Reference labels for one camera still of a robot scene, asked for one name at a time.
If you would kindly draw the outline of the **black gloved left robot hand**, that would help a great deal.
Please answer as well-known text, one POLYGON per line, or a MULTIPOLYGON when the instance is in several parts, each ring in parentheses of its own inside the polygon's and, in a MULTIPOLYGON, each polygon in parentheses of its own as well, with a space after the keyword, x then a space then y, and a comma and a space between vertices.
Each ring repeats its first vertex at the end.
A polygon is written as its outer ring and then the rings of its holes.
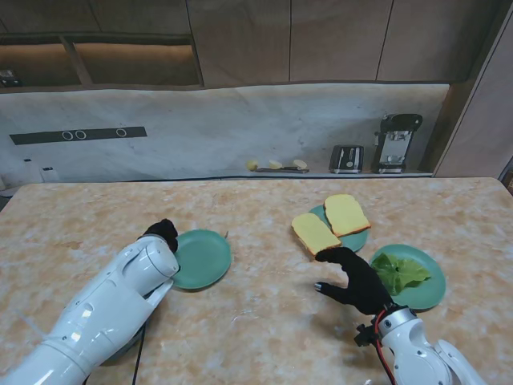
POLYGON ((169 249, 175 253, 178 250, 178 233, 172 221, 163 219, 151 225, 143 234, 144 236, 158 236, 163 238, 168 244, 169 249))

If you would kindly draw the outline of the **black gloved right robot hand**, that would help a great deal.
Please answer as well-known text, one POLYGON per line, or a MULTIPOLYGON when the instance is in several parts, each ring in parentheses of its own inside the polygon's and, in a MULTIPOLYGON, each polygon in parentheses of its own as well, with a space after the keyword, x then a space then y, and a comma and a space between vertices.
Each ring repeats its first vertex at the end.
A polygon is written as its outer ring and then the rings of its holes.
POLYGON ((315 260, 338 264, 348 276, 348 286, 342 288, 328 282, 317 282, 316 291, 343 304, 354 306, 365 315, 378 315, 394 303, 374 269, 354 251, 346 247, 325 249, 315 260))

